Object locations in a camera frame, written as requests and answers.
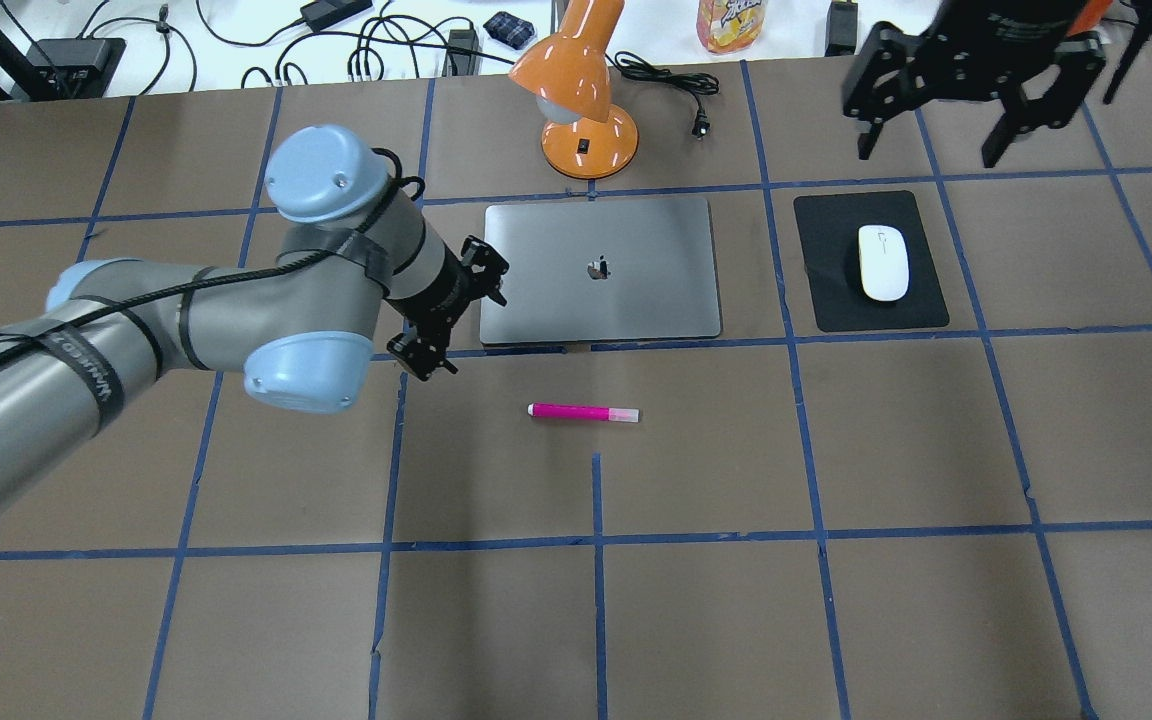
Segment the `brown table surface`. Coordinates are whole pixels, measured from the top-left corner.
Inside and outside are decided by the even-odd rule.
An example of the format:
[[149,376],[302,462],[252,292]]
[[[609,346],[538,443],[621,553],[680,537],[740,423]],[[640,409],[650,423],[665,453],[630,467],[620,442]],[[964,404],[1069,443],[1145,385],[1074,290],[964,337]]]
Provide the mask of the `brown table surface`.
[[[704,142],[617,82],[643,142],[596,183],[505,77],[0,105],[0,325],[81,258],[273,263],[257,179],[324,122],[453,242],[493,202],[703,195],[723,306],[529,353],[475,311],[460,374],[377,359],[329,418],[173,373],[0,518],[0,717],[1152,719],[1152,44],[992,172],[992,104],[856,160],[847,67],[713,65]],[[887,188],[950,325],[824,334],[794,199]]]

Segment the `white mouse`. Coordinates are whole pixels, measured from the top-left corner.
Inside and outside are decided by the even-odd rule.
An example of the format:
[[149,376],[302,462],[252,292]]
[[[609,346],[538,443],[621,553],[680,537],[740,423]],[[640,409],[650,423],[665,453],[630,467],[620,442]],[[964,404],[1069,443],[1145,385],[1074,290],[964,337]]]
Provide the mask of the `white mouse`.
[[901,300],[909,291],[909,255],[905,236],[888,225],[863,225],[861,243],[861,288],[881,302]]

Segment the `yellow snack package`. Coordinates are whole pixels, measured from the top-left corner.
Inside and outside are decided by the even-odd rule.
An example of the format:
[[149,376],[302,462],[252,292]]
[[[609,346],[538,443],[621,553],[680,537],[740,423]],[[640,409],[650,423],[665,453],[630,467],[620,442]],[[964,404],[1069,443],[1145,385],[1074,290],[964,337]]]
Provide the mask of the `yellow snack package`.
[[767,0],[700,0],[696,36],[710,53],[735,53],[758,37],[765,10]]

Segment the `laptop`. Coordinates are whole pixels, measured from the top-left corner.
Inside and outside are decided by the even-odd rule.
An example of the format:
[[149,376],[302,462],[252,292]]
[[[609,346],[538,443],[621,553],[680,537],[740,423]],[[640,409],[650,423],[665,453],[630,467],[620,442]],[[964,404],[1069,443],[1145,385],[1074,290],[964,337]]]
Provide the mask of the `laptop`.
[[526,202],[486,210],[509,262],[483,302],[484,344],[715,338],[714,238],[698,196]]

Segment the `marker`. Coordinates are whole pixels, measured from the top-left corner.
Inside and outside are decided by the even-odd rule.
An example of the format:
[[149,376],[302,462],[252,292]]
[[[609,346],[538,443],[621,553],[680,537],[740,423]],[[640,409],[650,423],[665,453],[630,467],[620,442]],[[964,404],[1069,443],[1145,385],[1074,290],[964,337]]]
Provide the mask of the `marker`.
[[611,423],[637,423],[639,411],[631,407],[550,406],[532,402],[526,407],[532,418],[564,418],[568,420],[611,420]]

